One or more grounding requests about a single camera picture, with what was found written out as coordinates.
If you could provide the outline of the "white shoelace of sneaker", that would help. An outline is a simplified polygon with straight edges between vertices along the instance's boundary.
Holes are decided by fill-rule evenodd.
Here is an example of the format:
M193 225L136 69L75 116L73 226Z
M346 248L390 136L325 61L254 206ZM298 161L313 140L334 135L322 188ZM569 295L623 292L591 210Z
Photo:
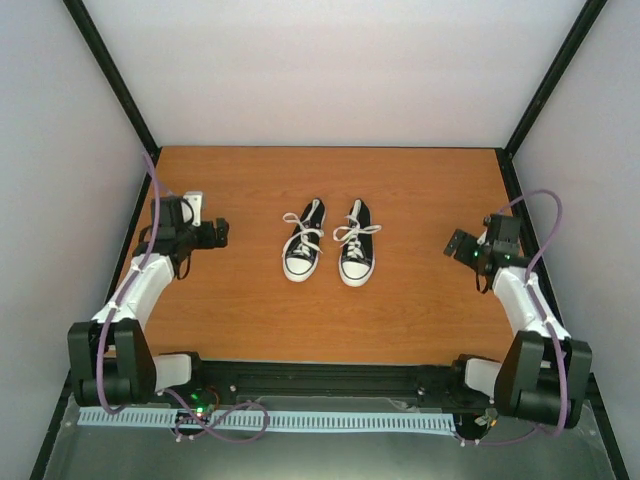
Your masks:
M369 207L362 199L356 199L345 216L346 224L333 231L333 240L341 244L340 261L366 266L374 263L374 245L372 236L382 226L372 222Z
M324 236L323 223L326 208L319 198L314 198L301 215L287 212L282 220L292 224L294 230L282 250L284 259L296 258L314 263L321 252L319 243Z

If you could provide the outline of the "black sneaker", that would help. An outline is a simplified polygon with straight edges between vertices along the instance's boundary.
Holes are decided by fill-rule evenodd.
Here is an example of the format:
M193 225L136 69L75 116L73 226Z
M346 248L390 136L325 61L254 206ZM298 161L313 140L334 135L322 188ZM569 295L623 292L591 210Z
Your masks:
M354 201L345 222L333 231L333 240L341 244L339 275L347 286L361 287L374 271L373 235L381 226L372 222L371 211L362 199Z
M294 226L281 255L283 272L289 281L301 283L314 273L322 253L320 240L324 237L325 216L326 207L319 198L308 203L301 215L293 212L283 215L282 220Z

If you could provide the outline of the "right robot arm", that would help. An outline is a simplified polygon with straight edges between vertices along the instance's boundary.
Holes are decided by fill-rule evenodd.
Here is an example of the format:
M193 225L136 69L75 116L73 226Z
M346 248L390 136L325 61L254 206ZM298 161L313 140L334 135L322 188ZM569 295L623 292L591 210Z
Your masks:
M553 313L530 258L520 253L520 224L491 214L481 236L457 229L444 249L473 271L479 293L495 295L513 333L503 361L462 355L452 367L459 386L485 395L498 414L571 429L581 416L592 350Z

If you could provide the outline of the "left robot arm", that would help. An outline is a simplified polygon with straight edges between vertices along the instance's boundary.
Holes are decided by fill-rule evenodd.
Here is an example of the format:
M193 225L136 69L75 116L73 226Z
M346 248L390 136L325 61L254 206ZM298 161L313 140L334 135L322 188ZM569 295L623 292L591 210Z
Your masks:
M203 208L201 191L152 202L152 222L140 231L121 284L91 320L69 329L71 388L79 406L114 414L121 406L148 403L169 387L190 403L206 395L200 356L155 356L144 333L163 291L189 274L193 252L228 244L228 222L203 220Z

